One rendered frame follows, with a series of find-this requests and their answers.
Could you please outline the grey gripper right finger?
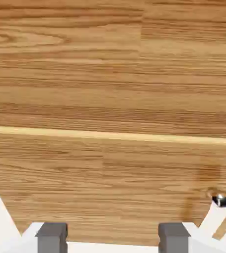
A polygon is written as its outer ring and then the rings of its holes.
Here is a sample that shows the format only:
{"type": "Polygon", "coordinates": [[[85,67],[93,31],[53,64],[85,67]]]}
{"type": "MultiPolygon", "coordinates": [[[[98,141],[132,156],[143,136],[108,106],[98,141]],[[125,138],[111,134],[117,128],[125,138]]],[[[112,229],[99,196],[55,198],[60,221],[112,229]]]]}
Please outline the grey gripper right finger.
{"type": "Polygon", "coordinates": [[[194,223],[160,223],[158,253],[222,253],[218,241],[194,223]]]}

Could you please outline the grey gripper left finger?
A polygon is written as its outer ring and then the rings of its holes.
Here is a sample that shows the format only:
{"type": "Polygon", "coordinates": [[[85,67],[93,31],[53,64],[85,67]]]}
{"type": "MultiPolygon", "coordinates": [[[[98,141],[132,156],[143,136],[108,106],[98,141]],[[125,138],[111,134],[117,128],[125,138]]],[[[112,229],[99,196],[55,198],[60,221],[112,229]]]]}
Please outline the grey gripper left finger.
{"type": "Polygon", "coordinates": [[[6,253],[68,253],[68,226],[58,222],[34,222],[6,253]]]}

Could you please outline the light wood cabinet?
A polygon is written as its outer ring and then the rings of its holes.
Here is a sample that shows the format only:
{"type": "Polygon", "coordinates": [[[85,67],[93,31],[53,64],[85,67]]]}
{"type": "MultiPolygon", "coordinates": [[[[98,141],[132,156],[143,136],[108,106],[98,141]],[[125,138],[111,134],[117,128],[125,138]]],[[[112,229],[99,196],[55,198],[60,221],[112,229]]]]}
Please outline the light wood cabinet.
{"type": "Polygon", "coordinates": [[[0,0],[0,196],[20,232],[154,246],[160,222],[200,224],[213,189],[226,0],[0,0]]]}

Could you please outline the light wood cabinet door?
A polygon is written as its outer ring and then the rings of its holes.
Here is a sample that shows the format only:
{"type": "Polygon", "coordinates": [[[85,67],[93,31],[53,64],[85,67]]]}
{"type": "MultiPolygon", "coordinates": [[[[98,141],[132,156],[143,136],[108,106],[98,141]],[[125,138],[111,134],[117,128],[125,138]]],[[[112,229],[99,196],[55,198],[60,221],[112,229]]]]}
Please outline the light wood cabinet door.
{"type": "Polygon", "coordinates": [[[160,222],[201,223],[209,188],[226,191],[226,139],[0,134],[0,196],[20,231],[66,222],[71,241],[154,246],[160,222]]]}
{"type": "Polygon", "coordinates": [[[0,0],[0,126],[226,138],[226,0],[0,0]]]}

